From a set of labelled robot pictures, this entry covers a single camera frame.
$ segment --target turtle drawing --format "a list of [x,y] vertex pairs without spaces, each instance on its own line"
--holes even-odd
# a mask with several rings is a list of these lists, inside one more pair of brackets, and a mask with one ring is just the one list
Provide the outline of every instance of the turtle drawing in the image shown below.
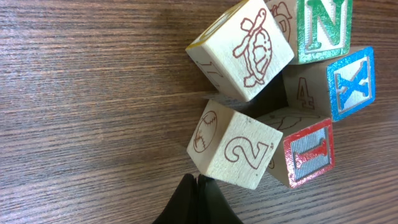
[[264,77],[272,58],[272,44],[268,32],[262,27],[267,11],[259,10],[256,20],[244,18],[241,29],[247,32],[242,43],[233,50],[235,58],[244,57],[249,75],[244,77],[244,87],[264,85]]

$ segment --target baseball drawing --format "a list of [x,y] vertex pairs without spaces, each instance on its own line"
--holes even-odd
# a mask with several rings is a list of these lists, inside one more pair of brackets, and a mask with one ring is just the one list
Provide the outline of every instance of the baseball drawing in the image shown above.
[[197,130],[194,134],[193,148],[197,153],[206,150],[212,142],[217,129],[217,114],[209,111],[200,118]]

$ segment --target wooden alphabet block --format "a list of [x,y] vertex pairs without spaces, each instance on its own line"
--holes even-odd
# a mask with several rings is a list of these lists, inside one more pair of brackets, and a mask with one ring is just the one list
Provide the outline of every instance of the wooden alphabet block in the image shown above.
[[187,147],[208,177],[255,189],[282,133],[210,100]]
[[263,0],[227,10],[186,49],[223,94],[250,101],[294,54]]
[[290,64],[349,52],[353,0],[271,0],[267,6],[293,48]]
[[290,107],[339,121],[376,98],[372,47],[352,47],[349,55],[283,71]]
[[286,186],[296,188],[334,168],[330,118],[282,108],[257,120],[284,134],[267,171]]

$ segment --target green letter n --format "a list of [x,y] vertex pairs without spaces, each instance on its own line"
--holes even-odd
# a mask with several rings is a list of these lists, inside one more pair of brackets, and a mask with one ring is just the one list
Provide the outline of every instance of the green letter n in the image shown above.
[[323,22],[329,38],[333,45],[340,43],[340,25],[341,25],[341,5],[345,0],[333,0],[336,4],[336,24],[333,24],[325,6],[321,0],[309,0],[308,6],[312,8],[312,42],[308,46],[309,50],[321,48],[322,43],[318,42],[318,17]]

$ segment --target number 2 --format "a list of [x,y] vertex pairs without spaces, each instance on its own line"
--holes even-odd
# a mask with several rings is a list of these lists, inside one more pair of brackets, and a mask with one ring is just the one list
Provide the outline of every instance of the number 2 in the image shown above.
[[249,165],[256,170],[259,168],[268,148],[269,146],[267,144],[258,142],[257,149],[255,149],[248,138],[236,137],[230,140],[226,145],[224,155],[228,161],[237,162],[239,160],[239,155],[243,153]]

